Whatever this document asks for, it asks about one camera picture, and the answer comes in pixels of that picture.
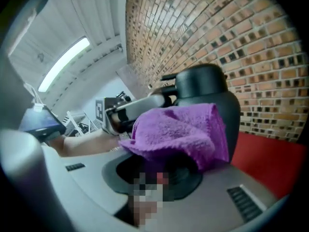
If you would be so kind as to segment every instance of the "ceiling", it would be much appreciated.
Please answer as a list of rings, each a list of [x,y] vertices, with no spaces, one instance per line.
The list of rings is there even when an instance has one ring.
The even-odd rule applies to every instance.
[[[122,26],[125,5],[126,0],[49,0],[10,55],[10,61],[24,81],[37,90],[66,50],[82,37],[88,38],[90,46],[71,60],[47,92],[39,93],[46,105],[56,109],[63,103],[63,97],[78,98],[72,92],[74,86],[76,89],[85,85],[86,79],[107,80],[102,70],[112,67],[112,72],[116,71],[121,67],[117,61],[119,65],[126,64],[126,36]],[[98,78],[98,69],[104,78]]]

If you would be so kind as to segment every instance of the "red surface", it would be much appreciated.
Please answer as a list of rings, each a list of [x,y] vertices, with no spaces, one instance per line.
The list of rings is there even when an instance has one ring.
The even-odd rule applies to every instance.
[[[240,132],[232,165],[281,198],[292,191],[306,152],[303,145]]]

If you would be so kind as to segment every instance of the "human arm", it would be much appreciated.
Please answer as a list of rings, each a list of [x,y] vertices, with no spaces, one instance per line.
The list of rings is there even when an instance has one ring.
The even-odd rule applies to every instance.
[[[61,135],[48,143],[61,157],[74,157],[108,152],[119,146],[118,141],[118,136],[107,134],[103,130],[97,130],[80,137]]]

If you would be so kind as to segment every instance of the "purple towel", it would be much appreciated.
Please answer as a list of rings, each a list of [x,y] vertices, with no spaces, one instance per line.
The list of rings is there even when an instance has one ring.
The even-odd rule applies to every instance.
[[[201,172],[214,159],[228,161],[225,125],[215,104],[152,109],[135,121],[132,139],[119,143],[148,160],[182,151]]]

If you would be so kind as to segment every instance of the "fluorescent light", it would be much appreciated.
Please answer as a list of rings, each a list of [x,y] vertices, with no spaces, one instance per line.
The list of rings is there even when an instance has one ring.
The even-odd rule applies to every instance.
[[[50,69],[46,77],[42,81],[39,92],[46,92],[53,80],[57,77],[60,71],[74,58],[77,54],[83,51],[87,46],[89,46],[89,40],[87,38],[82,38],[74,46],[72,46],[62,57],[56,62],[56,64]]]

